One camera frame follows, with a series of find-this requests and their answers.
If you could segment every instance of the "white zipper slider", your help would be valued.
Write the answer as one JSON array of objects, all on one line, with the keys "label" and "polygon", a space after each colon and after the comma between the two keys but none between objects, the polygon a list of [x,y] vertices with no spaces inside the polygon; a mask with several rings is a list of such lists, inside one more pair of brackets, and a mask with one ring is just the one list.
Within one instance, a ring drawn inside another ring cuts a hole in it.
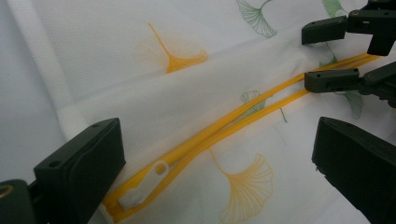
[{"label": "white zipper slider", "polygon": [[136,207],[147,199],[152,191],[169,174],[169,165],[165,161],[157,161],[148,171],[135,189],[128,190],[119,198],[119,203],[124,211]]}]

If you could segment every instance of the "yellow ginkgo leaf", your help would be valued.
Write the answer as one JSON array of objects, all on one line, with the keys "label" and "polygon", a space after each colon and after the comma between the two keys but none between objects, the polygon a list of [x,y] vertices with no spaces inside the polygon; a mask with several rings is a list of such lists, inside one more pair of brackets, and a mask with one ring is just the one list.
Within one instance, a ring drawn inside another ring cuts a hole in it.
[{"label": "yellow ginkgo leaf", "polygon": [[239,223],[257,216],[273,193],[273,170],[262,154],[246,170],[239,174],[228,174],[212,156],[230,183],[230,200],[219,215],[222,223]]},{"label": "yellow ginkgo leaf", "polygon": [[160,43],[161,47],[166,53],[166,56],[168,57],[168,67],[166,69],[166,73],[172,73],[177,70],[187,68],[199,63],[204,63],[207,61],[207,53],[204,50],[201,50],[201,52],[193,57],[190,58],[183,58],[183,57],[177,57],[171,51],[165,46],[163,41],[161,40],[160,36],[158,35],[157,31],[154,29],[151,23],[148,24],[148,26],[151,28],[152,32],[155,34],[158,42]]}]

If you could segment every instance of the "white fabric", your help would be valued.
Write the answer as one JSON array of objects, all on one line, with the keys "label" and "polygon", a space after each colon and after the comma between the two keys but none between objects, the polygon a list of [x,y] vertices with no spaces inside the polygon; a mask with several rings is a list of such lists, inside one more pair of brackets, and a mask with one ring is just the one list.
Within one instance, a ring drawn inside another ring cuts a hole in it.
[{"label": "white fabric", "polygon": [[6,1],[0,1],[0,68],[0,181],[31,183],[33,168],[64,144],[64,137]]},{"label": "white fabric", "polygon": [[[247,2],[255,7],[263,4]],[[346,11],[366,4],[341,2]],[[241,105],[244,92],[263,93],[332,59],[325,44],[301,46],[301,28],[329,17],[321,1],[267,3],[262,12],[276,30],[271,38],[257,34],[244,21],[236,1],[8,3],[65,137],[72,138],[96,121],[120,118],[127,164],[112,189]],[[184,48],[194,53],[205,49],[208,61],[166,75],[166,68],[158,63],[164,54],[148,22],[175,48],[187,43]],[[329,42],[329,47],[341,60],[365,52],[369,40],[370,36],[346,35],[345,40]],[[148,45],[154,50],[152,57],[145,51]],[[395,59],[392,52],[363,66],[361,72]],[[266,104],[302,87],[296,84]],[[310,160],[320,116],[355,123],[383,138],[395,133],[394,111],[373,96],[363,98],[360,119],[351,117],[345,97],[333,93],[308,94],[283,111],[288,122],[276,111],[211,148],[220,166],[231,174],[248,168],[257,154],[265,157],[274,172],[273,194],[260,213],[233,222],[316,223],[323,219],[339,194]],[[231,222],[221,218],[229,198],[226,176],[205,152],[154,202],[124,223]],[[346,220],[361,217],[354,211],[346,215],[335,209],[334,213],[344,214]]]}]

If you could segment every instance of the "black clamp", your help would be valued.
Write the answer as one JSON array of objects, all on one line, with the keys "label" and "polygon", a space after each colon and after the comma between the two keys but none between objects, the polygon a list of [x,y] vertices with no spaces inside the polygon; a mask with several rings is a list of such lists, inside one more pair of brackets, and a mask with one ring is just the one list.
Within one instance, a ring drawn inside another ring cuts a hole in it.
[{"label": "black clamp", "polygon": [[370,0],[348,17],[336,17],[308,23],[302,30],[302,43],[344,39],[345,32],[373,35],[367,53],[387,56],[396,40],[396,0]]},{"label": "black clamp", "polygon": [[119,119],[88,127],[35,167],[0,183],[0,223],[85,224],[125,164]]},{"label": "black clamp", "polygon": [[332,91],[359,91],[362,95],[373,94],[396,108],[396,62],[377,68],[363,77],[359,70],[330,70],[305,74],[305,88],[315,93]]},{"label": "black clamp", "polygon": [[396,223],[396,146],[350,123],[320,118],[312,162],[371,223]]}]

